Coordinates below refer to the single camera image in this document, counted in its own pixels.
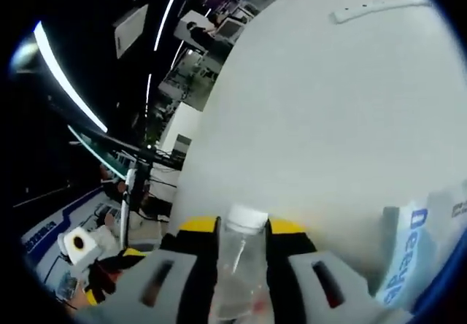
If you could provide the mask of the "person's left hand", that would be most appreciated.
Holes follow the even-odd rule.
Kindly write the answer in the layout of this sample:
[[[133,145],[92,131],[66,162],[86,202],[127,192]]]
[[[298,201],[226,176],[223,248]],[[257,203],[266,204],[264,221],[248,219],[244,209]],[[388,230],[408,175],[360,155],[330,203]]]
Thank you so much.
[[[66,302],[66,310],[70,314],[74,314],[78,309],[87,307],[90,305],[85,291],[82,289],[80,283],[77,284],[74,295]]]

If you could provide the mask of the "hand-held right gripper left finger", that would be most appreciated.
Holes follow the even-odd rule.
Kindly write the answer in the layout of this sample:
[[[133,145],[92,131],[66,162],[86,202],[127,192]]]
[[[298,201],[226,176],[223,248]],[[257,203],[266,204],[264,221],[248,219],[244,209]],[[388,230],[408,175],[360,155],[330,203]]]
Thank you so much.
[[[106,300],[79,323],[208,323],[217,277],[219,217],[194,217],[125,271]]]

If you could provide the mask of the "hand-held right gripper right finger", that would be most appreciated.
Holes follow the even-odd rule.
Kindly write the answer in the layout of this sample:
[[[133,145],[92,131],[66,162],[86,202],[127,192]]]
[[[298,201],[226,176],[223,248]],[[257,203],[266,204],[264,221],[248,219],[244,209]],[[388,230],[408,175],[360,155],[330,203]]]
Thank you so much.
[[[275,323],[409,323],[412,315],[379,303],[367,280],[329,251],[318,251],[303,227],[266,224],[267,282]]]

